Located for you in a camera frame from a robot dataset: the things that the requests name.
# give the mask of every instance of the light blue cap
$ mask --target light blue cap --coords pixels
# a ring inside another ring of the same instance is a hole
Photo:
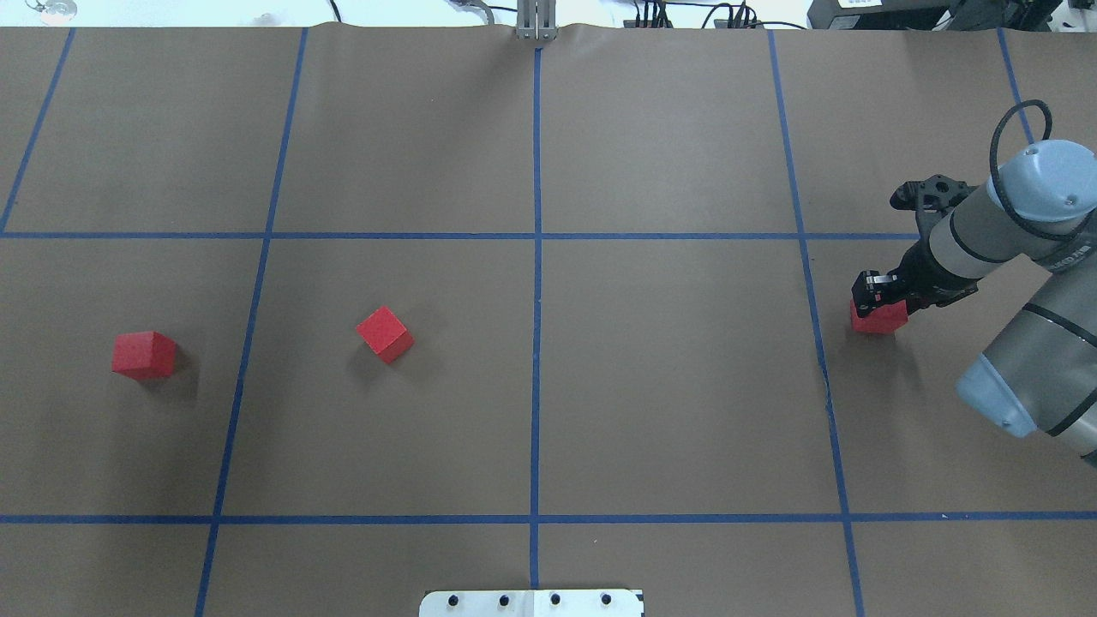
[[[1014,210],[1034,223],[1070,221],[1097,207],[1097,158],[1074,142],[1037,142],[998,169]],[[986,190],[1002,207],[993,180]]]
[[[1025,437],[1037,428],[1025,405],[983,354],[957,382],[957,392],[965,403],[1014,437]]]

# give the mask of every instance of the metal bracket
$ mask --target metal bracket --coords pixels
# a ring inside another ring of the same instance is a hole
[[[527,41],[556,38],[556,0],[518,0],[516,33]]]
[[[636,590],[542,590],[431,592],[419,617],[643,617],[644,593]]]

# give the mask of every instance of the blue grid line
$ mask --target blue grid line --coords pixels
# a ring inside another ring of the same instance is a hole
[[[202,579],[199,582],[197,599],[194,603],[194,616],[202,617],[205,612],[206,594],[210,591],[210,574],[213,570],[213,559],[217,549],[218,519],[225,505],[225,491],[228,485],[228,471],[233,462],[233,446],[236,440],[236,427],[240,418],[240,404],[244,400],[245,377],[248,373],[248,361],[251,358],[251,340],[256,332],[256,318],[259,313],[259,302],[263,292],[263,279],[267,274],[267,258],[270,255],[271,236],[274,232],[274,216],[278,215],[278,198],[282,188],[282,172],[285,169],[286,150],[290,147],[290,133],[293,128],[293,112],[297,104],[297,90],[301,86],[301,69],[305,61],[305,47],[308,42],[308,29],[301,29],[301,41],[297,44],[297,61],[293,71],[293,86],[290,88],[290,102],[286,104],[285,125],[282,128],[282,143],[279,147],[278,167],[274,169],[274,184],[271,188],[270,207],[267,212],[267,229],[263,234],[263,246],[259,253],[259,267],[256,272],[256,287],[251,293],[251,308],[248,312],[248,326],[244,335],[244,349],[240,352],[240,368],[236,375],[236,392],[233,395],[233,411],[228,418],[228,429],[225,435],[225,450],[222,455],[220,472],[217,476],[217,493],[214,496],[213,517],[210,525],[210,537],[206,540],[205,560],[202,564]]]
[[[15,206],[15,198],[19,195],[19,188],[23,183],[23,175],[26,173],[26,166],[31,162],[31,154],[34,152],[34,145],[38,142],[38,133],[42,132],[42,124],[46,121],[46,112],[49,111],[49,103],[54,100],[54,92],[57,91],[57,82],[61,79],[61,70],[65,68],[65,60],[68,59],[68,53],[72,48],[72,40],[75,37],[76,29],[70,27],[68,36],[65,37],[65,46],[61,47],[61,55],[57,58],[54,77],[49,80],[49,88],[46,89],[46,96],[42,99],[38,117],[34,121],[34,128],[31,130],[31,138],[26,141],[23,159],[19,161],[19,170],[15,171],[15,180],[11,183],[11,192],[8,193],[8,202],[3,206],[3,214],[0,214],[0,233],[8,228],[8,220],[11,217],[11,211]]]
[[[264,239],[265,232],[3,232],[11,239]],[[534,240],[521,232],[272,232],[273,240]],[[795,232],[562,232],[542,240],[916,240],[918,234]]]
[[[1009,45],[1006,43],[1006,31],[998,27],[998,47],[1002,49],[1002,60],[1006,63],[1006,75],[1009,76],[1009,89],[1014,92],[1014,103],[1021,102],[1021,91],[1017,87],[1017,76],[1014,75],[1014,61],[1009,57]],[[1032,128],[1029,127],[1028,115],[1025,114],[1025,110],[1021,110],[1021,127],[1025,128],[1025,138],[1029,141],[1029,144],[1033,142],[1032,139]]]
[[[853,607],[858,617],[864,617],[864,599],[861,594],[861,575],[857,563],[857,548],[853,543],[853,526],[849,520],[849,498],[846,493],[846,476],[841,464],[841,445],[838,441],[838,422],[834,415],[834,399],[830,395],[830,374],[826,364],[826,350],[823,347],[823,330],[819,326],[818,306],[815,300],[815,282],[812,278],[811,256],[807,251],[807,237],[804,231],[804,215],[800,204],[800,187],[796,183],[796,167],[792,156],[792,139],[789,135],[789,117],[784,108],[784,93],[781,88],[781,69],[777,55],[777,42],[773,31],[766,31],[769,40],[770,64],[773,70],[773,91],[777,96],[777,111],[781,120],[781,138],[784,143],[784,161],[789,172],[789,189],[792,192],[792,210],[796,217],[796,232],[800,235],[800,260],[804,270],[804,284],[807,291],[807,308],[812,317],[812,332],[815,336],[815,354],[819,370],[823,373],[823,386],[826,393],[826,415],[830,434],[830,457],[834,463],[835,484],[838,489],[838,505],[842,514],[842,531],[846,536],[846,559],[849,562],[849,579],[853,594]]]
[[[541,514],[540,525],[755,525],[787,523],[980,523],[1097,520],[1097,511],[952,511],[759,514]],[[116,515],[4,514],[0,525],[283,525],[283,526],[431,526],[528,525],[524,514],[428,515]]]
[[[530,588],[541,584],[541,52],[533,51],[533,374],[530,401]]]

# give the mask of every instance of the red cube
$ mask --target red cube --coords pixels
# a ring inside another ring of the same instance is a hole
[[[415,343],[411,333],[393,315],[388,306],[374,311],[354,329],[386,364],[391,364]]]
[[[111,370],[137,381],[170,377],[176,370],[176,341],[158,332],[120,334]]]
[[[866,334],[892,334],[905,326],[909,318],[905,300],[881,306],[869,313],[868,317],[858,317],[857,306],[850,300],[849,315],[853,321],[853,332]]]

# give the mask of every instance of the white label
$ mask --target white label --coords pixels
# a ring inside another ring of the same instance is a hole
[[[842,15],[830,20],[830,30],[850,30],[857,22],[861,21],[861,15]]]

